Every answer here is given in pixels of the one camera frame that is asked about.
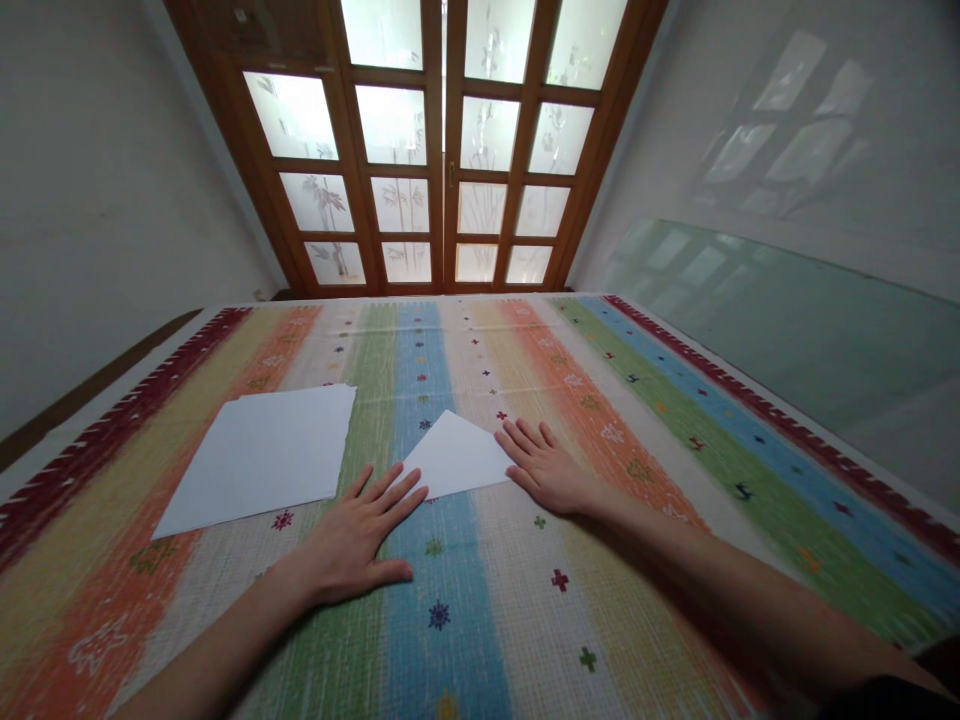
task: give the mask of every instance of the striped blanket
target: striped blanket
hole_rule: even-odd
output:
[[[806,583],[915,650],[960,618],[960,544],[615,297],[224,309],[0,507],[0,715],[110,713],[317,522],[291,507],[151,543],[220,406],[358,388],[340,476],[403,459],[444,410],[548,420],[603,481]],[[750,716],[766,668],[674,586],[512,483],[388,539],[413,583],[295,628],[234,712],[273,717]]]

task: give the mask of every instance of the yellow stripe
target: yellow stripe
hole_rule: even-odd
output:
[[[65,611],[86,578],[136,521],[154,484],[202,430],[202,419],[223,402],[237,373],[283,314],[279,308],[262,309],[247,318],[50,523],[20,562],[0,576],[0,686],[60,633]]]
[[[502,328],[504,319],[488,303],[472,306],[477,327]],[[563,417],[543,388],[531,359],[511,332],[487,332],[484,344],[496,363],[501,392],[528,420],[546,419],[574,460],[590,468],[576,427]],[[573,523],[564,523],[564,551],[577,584],[584,588],[594,631],[604,645],[604,663],[624,704],[650,714],[726,716],[729,710],[710,680],[704,647],[690,647],[657,589],[609,546]]]

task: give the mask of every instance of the wooden door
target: wooden door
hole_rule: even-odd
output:
[[[301,297],[560,289],[665,4],[166,0]]]
[[[664,6],[450,3],[448,292],[562,288]]]

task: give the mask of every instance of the stack of paper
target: stack of paper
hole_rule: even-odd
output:
[[[423,474],[410,492],[429,485],[428,497],[437,498],[508,480],[513,464],[492,434],[444,410],[403,461],[401,479],[420,468]]]
[[[334,497],[356,392],[331,385],[225,403],[153,539]]]

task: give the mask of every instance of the finger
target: finger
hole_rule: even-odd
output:
[[[363,496],[370,502],[374,502],[377,498],[383,495],[386,492],[386,489],[390,487],[390,484],[400,477],[400,473],[403,472],[403,463],[397,463],[389,470],[387,470],[383,477],[377,480],[373,485],[370,486],[370,489],[367,490],[366,494]]]
[[[507,435],[528,455],[533,455],[536,451],[537,446],[531,442],[530,438],[520,432],[520,429],[514,425],[512,422],[507,420],[503,424],[503,429],[507,431]]]
[[[403,496],[410,492],[410,488],[417,484],[420,479],[420,468],[414,468],[410,473],[392,488],[387,490],[374,504],[374,509],[378,513],[385,513],[398,502],[403,500]]]
[[[527,436],[527,438],[529,438],[530,442],[532,442],[541,450],[543,450],[547,446],[547,444],[543,441],[543,437],[541,437],[540,433],[534,430],[530,426],[530,423],[528,423],[523,418],[517,419],[517,427],[520,428],[520,432],[522,432],[524,435]]]
[[[406,560],[378,560],[367,568],[370,588],[413,580],[413,566]]]
[[[345,498],[355,498],[360,496],[360,491],[363,490],[363,486],[367,484],[367,480],[370,479],[370,476],[373,475],[373,465],[368,464],[361,472],[360,477],[353,481],[353,484],[347,488],[347,492],[344,493]]]
[[[516,465],[507,468],[507,477],[526,490],[530,497],[533,497],[534,493],[540,488],[530,473]]]
[[[393,529],[397,525],[406,520],[410,516],[410,513],[420,507],[420,503],[427,499],[428,492],[430,492],[430,488],[424,485],[421,488],[417,488],[416,492],[411,494],[406,500],[394,505],[390,512],[383,516],[387,524],[387,532],[393,532]]]
[[[558,447],[560,445],[557,442],[557,436],[553,434],[553,430],[550,429],[550,426],[545,422],[540,423],[540,432],[543,434],[543,439],[547,441],[547,445],[550,447]]]
[[[530,461],[530,456],[527,455],[523,450],[517,447],[517,444],[510,439],[510,436],[506,433],[502,433],[499,430],[493,434],[493,437],[496,439],[497,444],[503,448],[503,451],[518,465],[522,465],[525,462]]]

